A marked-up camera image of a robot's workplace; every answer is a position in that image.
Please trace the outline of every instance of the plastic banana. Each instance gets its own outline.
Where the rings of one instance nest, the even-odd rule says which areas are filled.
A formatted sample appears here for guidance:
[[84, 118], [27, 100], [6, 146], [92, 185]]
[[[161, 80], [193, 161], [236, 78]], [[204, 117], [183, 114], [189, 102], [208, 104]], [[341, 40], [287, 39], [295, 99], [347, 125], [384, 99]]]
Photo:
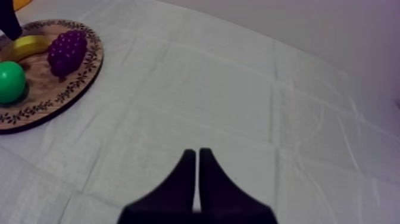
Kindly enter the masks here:
[[47, 50], [51, 41], [46, 36], [24, 36], [6, 45], [0, 52], [1, 61], [18, 62]]

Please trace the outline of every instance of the round wooden tray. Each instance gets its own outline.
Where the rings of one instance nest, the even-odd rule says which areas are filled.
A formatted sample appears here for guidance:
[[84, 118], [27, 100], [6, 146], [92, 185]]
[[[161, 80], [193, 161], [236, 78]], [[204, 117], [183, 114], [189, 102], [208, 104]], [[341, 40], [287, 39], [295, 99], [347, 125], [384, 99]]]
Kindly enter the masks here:
[[[26, 73], [26, 91], [15, 103], [0, 105], [0, 134], [35, 127], [65, 111], [93, 84], [103, 60], [100, 38], [84, 24], [70, 20], [41, 20], [25, 24], [22, 29], [22, 36], [46, 35], [52, 40], [69, 30], [84, 30], [87, 53], [79, 69], [64, 80], [51, 74], [47, 53], [19, 61]], [[4, 35], [0, 36], [0, 52], [10, 42]]]

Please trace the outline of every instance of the white table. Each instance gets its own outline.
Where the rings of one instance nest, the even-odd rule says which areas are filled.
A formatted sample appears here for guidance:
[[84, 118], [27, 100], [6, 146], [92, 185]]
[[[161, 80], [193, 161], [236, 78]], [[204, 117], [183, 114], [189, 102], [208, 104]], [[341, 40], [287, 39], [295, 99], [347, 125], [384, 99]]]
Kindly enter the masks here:
[[400, 220], [399, 110], [351, 76], [157, 1], [33, 0], [18, 17], [85, 23], [105, 60], [65, 113], [0, 136], [1, 224], [115, 223], [200, 147], [280, 223]]

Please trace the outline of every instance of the green ball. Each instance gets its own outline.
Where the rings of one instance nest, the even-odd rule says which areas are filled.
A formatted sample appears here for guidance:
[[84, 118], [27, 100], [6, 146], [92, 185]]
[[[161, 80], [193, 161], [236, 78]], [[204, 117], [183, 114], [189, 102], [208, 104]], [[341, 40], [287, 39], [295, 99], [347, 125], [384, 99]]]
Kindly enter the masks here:
[[22, 67], [13, 62], [0, 63], [0, 104], [15, 101], [24, 92], [25, 73]]

